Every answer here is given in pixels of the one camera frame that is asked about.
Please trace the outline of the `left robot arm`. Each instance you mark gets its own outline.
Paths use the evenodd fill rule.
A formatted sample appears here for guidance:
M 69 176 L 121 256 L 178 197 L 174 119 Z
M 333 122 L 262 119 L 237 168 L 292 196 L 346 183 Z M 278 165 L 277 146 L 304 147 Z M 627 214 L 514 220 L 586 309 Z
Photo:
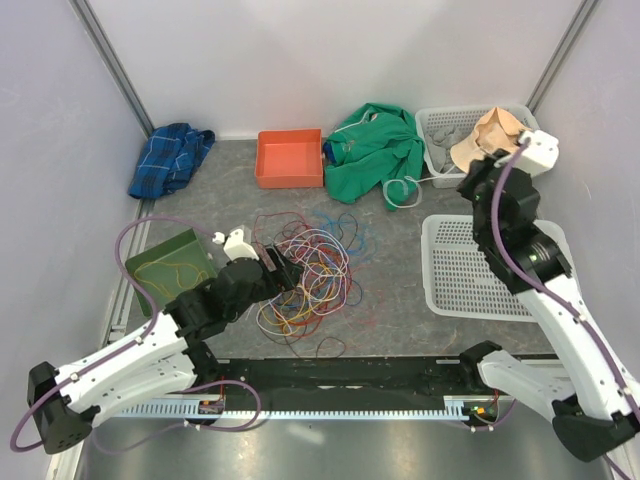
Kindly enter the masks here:
M 28 374 L 29 416 L 49 454 L 83 441 L 121 411 L 148 399 L 219 382 L 206 342 L 251 306 L 292 291 L 304 269 L 275 246 L 269 261 L 250 254 L 168 302 L 156 317 L 103 349 L 64 366 L 41 362 Z

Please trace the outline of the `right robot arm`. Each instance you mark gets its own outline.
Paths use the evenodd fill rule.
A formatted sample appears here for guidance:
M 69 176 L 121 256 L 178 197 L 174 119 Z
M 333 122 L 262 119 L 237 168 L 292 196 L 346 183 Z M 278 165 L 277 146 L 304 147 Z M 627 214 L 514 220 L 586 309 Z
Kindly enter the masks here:
M 512 396 L 549 421 L 583 462 L 633 439 L 639 382 L 604 339 L 562 249 L 536 225 L 540 194 L 531 176 L 487 157 L 472 162 L 457 190 L 472 203 L 479 251 L 538 323 L 568 376 L 559 381 L 485 341 L 462 354 L 460 386 Z

